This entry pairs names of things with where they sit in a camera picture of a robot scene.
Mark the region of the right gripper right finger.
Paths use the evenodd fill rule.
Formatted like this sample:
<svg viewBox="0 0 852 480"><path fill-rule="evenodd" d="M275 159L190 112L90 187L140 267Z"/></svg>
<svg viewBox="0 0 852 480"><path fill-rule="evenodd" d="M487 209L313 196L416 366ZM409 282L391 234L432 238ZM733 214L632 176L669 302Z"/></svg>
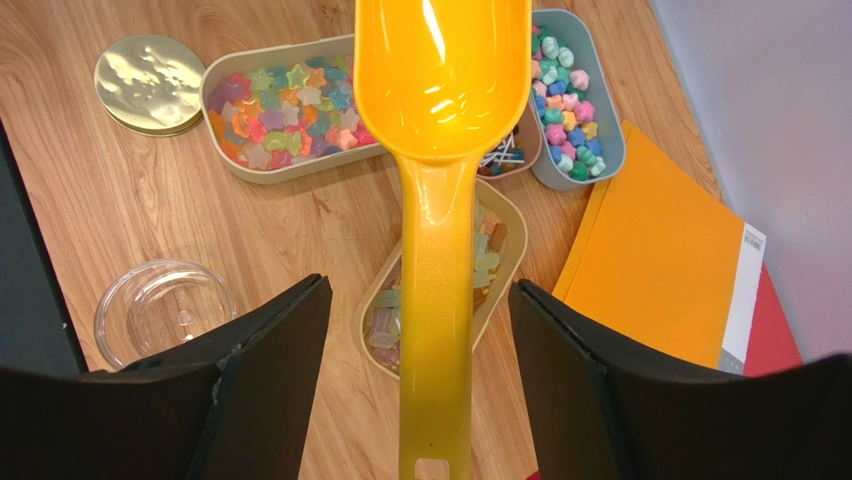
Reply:
<svg viewBox="0 0 852 480"><path fill-rule="evenodd" d="M758 377L672 357L535 283L509 294L544 479L847 479L851 358Z"/></svg>

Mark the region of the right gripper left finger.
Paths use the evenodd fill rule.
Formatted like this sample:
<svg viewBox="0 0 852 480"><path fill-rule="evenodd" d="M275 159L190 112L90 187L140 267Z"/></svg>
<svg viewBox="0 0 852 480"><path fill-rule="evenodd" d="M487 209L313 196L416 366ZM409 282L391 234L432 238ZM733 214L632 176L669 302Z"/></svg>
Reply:
<svg viewBox="0 0 852 480"><path fill-rule="evenodd" d="M1 372L5 479L295 479L332 288L312 274L117 372Z"/></svg>

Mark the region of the beige tray of star candies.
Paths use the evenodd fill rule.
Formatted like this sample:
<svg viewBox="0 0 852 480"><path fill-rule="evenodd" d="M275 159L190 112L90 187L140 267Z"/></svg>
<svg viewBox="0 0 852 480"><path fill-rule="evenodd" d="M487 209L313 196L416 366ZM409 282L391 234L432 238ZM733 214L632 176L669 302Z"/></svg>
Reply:
<svg viewBox="0 0 852 480"><path fill-rule="evenodd" d="M272 184L383 154L355 104L353 53L343 35L214 61L202 112L231 173Z"/></svg>

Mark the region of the yellow plastic scoop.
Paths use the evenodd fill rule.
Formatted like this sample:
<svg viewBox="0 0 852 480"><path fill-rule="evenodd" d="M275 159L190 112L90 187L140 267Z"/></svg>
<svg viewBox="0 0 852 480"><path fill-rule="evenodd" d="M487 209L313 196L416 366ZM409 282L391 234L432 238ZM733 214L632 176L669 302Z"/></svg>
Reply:
<svg viewBox="0 0 852 480"><path fill-rule="evenodd" d="M471 475L476 173L528 102L528 1L360 1L354 92L402 189L398 474Z"/></svg>

